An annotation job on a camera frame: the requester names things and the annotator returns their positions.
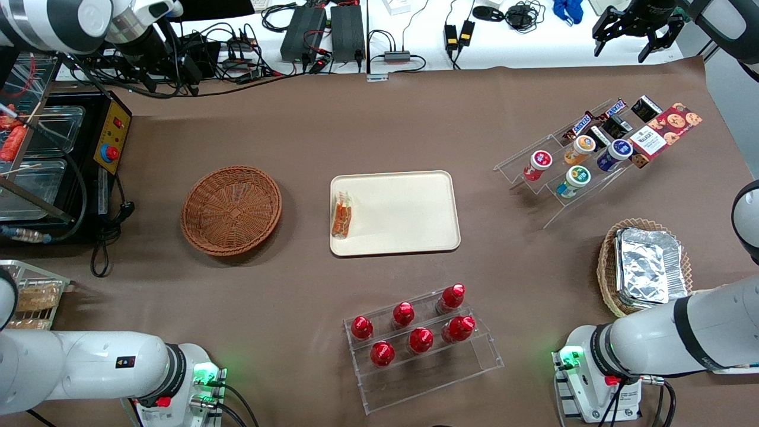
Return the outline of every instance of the white tray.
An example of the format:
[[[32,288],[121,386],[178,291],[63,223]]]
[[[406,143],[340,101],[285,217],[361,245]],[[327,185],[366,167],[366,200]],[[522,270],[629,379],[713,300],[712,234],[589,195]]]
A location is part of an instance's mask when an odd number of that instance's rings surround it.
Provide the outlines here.
[[[329,190],[330,209],[338,191],[349,193],[354,206],[348,238],[329,236],[335,255],[451,251],[461,243],[446,171],[340,175]]]

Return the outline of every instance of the red lid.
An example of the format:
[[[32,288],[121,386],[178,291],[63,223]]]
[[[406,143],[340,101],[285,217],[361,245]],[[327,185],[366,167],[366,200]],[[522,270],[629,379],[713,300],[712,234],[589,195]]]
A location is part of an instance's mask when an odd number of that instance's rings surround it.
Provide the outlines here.
[[[454,340],[463,341],[472,335],[474,326],[474,319],[471,316],[456,316],[451,319],[448,333]]]
[[[465,292],[464,285],[456,283],[442,291],[442,301],[450,308],[459,307],[464,302]]]
[[[532,158],[535,160],[535,163],[541,166],[548,166],[551,164],[551,154],[548,151],[535,151],[532,153]]]
[[[416,353],[424,353],[430,349],[433,342],[432,331],[425,327],[414,329],[408,336],[408,346]]]
[[[156,406],[159,408],[168,408],[168,405],[172,404],[172,399],[169,396],[163,396],[156,399]]]
[[[380,341],[372,346],[370,353],[372,363],[380,368],[387,366],[395,359],[395,350],[385,341]]]
[[[372,326],[372,322],[364,316],[358,316],[353,320],[351,333],[359,340],[366,340],[368,337],[371,337],[373,331],[374,327]]]
[[[401,302],[392,310],[392,318],[401,326],[406,326],[414,320],[414,307],[409,302]]]

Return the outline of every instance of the blue cloth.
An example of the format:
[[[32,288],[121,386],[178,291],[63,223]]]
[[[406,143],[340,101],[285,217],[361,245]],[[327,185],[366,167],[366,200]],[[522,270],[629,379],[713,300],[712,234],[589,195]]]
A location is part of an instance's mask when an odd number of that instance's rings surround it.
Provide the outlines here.
[[[554,0],[553,13],[572,24],[582,22],[582,0]]]

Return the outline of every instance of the acrylic display stand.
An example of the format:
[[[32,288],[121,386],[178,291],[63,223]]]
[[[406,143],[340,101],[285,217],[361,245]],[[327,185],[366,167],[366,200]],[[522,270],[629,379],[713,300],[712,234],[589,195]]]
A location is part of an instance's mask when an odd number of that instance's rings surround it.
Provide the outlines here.
[[[358,340],[351,334],[354,318],[343,321],[367,415],[503,367],[490,330],[466,303],[453,313],[437,314],[435,305],[442,291],[407,300],[414,306],[414,321],[403,329],[392,328],[392,310],[397,304],[363,315],[374,327],[368,340]],[[473,317],[476,327],[467,340],[448,344],[440,331],[455,316]],[[433,346],[420,355],[406,346],[409,334],[417,327],[426,327],[434,334]],[[377,368],[370,359],[372,345],[378,341],[387,341],[395,349],[395,359],[384,368]]]
[[[613,106],[616,102],[617,100],[608,100],[598,107],[592,109],[591,113],[595,116],[599,116],[611,108],[611,106]],[[642,128],[645,125],[645,123],[643,123],[643,121],[640,120],[640,118],[638,118],[629,109],[629,107],[625,107],[617,114],[632,126],[632,131],[624,135],[624,138],[629,137],[632,133],[636,132],[638,129]],[[543,194],[544,192],[553,195],[553,197],[556,199],[556,202],[554,202],[552,205],[556,207],[557,211],[553,218],[551,218],[548,223],[543,226],[544,229],[560,216],[567,214],[577,206],[583,204],[585,201],[590,200],[594,195],[601,192],[601,190],[606,188],[609,184],[614,182],[614,180],[620,177],[620,175],[629,169],[630,166],[633,166],[630,160],[623,160],[615,165],[615,169],[612,169],[610,172],[604,172],[598,168],[598,164],[596,163],[598,157],[602,153],[602,150],[599,150],[597,153],[593,153],[588,156],[587,159],[585,159],[582,163],[579,163],[580,166],[585,166],[590,171],[591,181],[585,187],[578,190],[577,194],[573,198],[564,198],[558,195],[556,193],[556,188],[558,188],[559,185],[564,182],[564,177],[567,173],[567,170],[569,170],[570,167],[574,166],[570,166],[564,161],[564,152],[570,148],[572,141],[564,138],[563,135],[569,129],[571,129],[572,126],[576,125],[581,118],[582,117],[578,117],[577,120],[574,120],[572,123],[560,128],[552,134],[549,134],[545,138],[535,142],[519,153],[516,153],[515,155],[502,161],[493,168],[494,171],[500,171],[503,176],[505,176],[506,179],[508,179],[508,181],[515,186],[524,183],[536,195]],[[609,141],[614,141],[615,138],[610,137],[603,130],[602,132],[606,135],[607,138],[609,138]],[[551,156],[553,157],[553,164],[548,170],[543,172],[543,175],[541,175],[537,181],[530,181],[524,178],[523,171],[530,162],[530,156],[532,156],[532,153],[537,150],[545,150],[551,153]]]

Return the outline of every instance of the yellow control panel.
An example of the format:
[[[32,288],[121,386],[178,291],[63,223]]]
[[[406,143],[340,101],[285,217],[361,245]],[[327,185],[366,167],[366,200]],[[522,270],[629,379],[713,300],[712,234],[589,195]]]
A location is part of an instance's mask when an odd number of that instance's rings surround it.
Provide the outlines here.
[[[95,150],[95,161],[112,175],[116,174],[118,161],[121,159],[121,149],[127,139],[131,117],[118,105],[111,101],[106,122],[100,132],[100,139]]]

